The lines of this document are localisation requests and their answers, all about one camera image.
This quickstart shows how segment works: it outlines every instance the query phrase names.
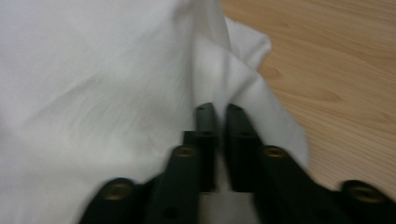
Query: wood grain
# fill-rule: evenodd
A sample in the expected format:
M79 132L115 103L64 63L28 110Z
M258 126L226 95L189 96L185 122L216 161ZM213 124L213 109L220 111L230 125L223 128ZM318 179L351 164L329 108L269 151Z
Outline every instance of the wood grain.
M222 0L263 33L260 72L310 144L310 174L372 183L396 200L396 2Z

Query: black plastic part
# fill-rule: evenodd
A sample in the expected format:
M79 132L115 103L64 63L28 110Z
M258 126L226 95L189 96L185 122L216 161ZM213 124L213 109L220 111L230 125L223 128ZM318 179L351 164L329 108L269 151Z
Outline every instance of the black plastic part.
M195 146L196 145L196 133L195 132L184 132L183 145Z
M237 192L252 192L255 150L262 146L262 140L239 106L227 107L225 122L224 154L232 188Z
M107 182L88 205L79 224L130 224L142 220L139 191L133 181L117 178Z
M343 183L337 202L361 224L395 224L396 203L373 186L358 180Z
M216 188L215 157L216 149L219 146L219 131L216 117L216 111L212 104L200 105L195 111L195 144L200 148L202 154L201 192L209 192Z
M254 202L263 223L352 223L285 150L260 147L256 156Z
M154 187L145 224L197 224L201 154L197 147L176 147Z

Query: white fabric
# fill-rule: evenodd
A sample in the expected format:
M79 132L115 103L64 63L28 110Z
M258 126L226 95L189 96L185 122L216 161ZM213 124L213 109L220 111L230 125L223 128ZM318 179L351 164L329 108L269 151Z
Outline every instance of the white fabric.
M266 35L216 0L0 2L0 223L77 223L96 189L158 174L195 106L240 105L307 164L304 130L255 71ZM205 223L254 223L245 194L205 197Z

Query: wooden surface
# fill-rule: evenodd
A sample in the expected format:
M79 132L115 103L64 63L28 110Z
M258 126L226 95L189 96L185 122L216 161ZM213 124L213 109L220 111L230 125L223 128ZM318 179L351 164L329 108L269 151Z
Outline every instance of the wooden surface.
M361 179L396 200L396 2L222 0L263 33L260 70L306 128L310 174L334 189Z

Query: brass screw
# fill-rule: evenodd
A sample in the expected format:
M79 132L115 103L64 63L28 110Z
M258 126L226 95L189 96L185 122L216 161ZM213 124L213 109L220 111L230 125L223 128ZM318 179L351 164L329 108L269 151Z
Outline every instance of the brass screw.
M178 157L193 157L195 156L195 150L190 147L180 147L176 151Z
M277 147L266 148L264 150L264 154L271 158L284 158L286 157L286 153Z
M105 187L102 190L102 197L105 200L118 201L126 198L131 192L131 186L127 184L116 183Z
M354 186L349 189L349 193L364 203L382 203L385 200L377 190L363 186Z

